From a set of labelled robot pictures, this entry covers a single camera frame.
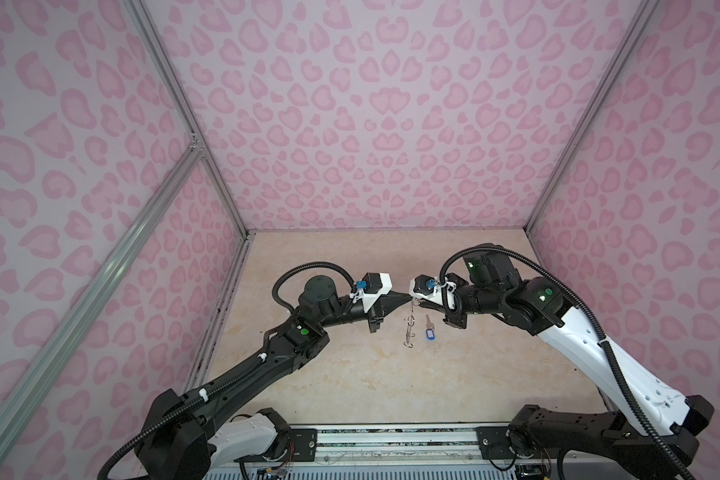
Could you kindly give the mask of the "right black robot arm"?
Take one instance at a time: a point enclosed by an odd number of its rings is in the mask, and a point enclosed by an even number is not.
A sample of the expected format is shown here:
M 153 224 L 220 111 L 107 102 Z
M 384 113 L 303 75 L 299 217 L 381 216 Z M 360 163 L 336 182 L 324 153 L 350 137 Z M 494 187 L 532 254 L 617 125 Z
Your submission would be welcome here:
M 701 395 L 671 387 L 607 335 L 570 287 L 526 256 L 490 243 L 450 256 L 436 276 L 419 275 L 410 292 L 444 322 L 464 329 L 491 315 L 566 357 L 614 406 L 599 414 L 527 404 L 507 426 L 503 447 L 517 458 L 570 452 L 616 462 L 637 479 L 690 479 L 698 436 L 714 415 Z

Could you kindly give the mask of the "key with blue tag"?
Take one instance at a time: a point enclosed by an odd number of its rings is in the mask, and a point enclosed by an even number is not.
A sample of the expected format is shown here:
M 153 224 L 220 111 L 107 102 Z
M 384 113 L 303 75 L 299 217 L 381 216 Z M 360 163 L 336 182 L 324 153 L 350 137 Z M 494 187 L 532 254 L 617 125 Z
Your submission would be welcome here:
M 426 337 L 429 341 L 434 341 L 436 339 L 435 326 L 429 315 L 426 316 Z

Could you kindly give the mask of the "perforated metal ring disc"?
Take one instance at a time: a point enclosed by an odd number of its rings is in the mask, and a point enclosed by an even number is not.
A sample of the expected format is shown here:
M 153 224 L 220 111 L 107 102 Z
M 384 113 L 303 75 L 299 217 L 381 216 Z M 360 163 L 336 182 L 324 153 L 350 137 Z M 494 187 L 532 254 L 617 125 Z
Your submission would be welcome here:
M 405 317 L 406 331 L 405 331 L 405 339 L 403 342 L 403 345 L 409 349 L 412 349 L 414 347 L 413 339 L 416 336 L 415 331 L 414 331 L 415 323 L 416 323 L 416 319 L 415 319 L 415 315 L 414 315 L 414 302 L 411 301 L 409 303 L 409 309 L 408 309 L 407 316 Z

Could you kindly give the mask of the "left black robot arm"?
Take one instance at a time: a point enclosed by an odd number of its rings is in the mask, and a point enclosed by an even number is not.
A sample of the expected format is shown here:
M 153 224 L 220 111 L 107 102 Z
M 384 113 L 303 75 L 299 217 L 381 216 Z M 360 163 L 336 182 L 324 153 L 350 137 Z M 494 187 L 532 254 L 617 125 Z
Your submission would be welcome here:
M 310 278 L 287 319 L 266 331 L 262 346 L 224 374 L 179 395 L 169 389 L 152 403 L 140 433 L 105 461 L 97 476 L 134 453 L 147 479 L 202 479 L 225 460 L 250 456 L 280 459 L 289 427 L 273 409 L 235 421 L 237 412 L 281 378 L 313 360 L 329 343 L 332 326 L 365 321 L 376 332 L 384 319 L 409 303 L 386 273 L 369 273 L 339 295 L 334 280 Z

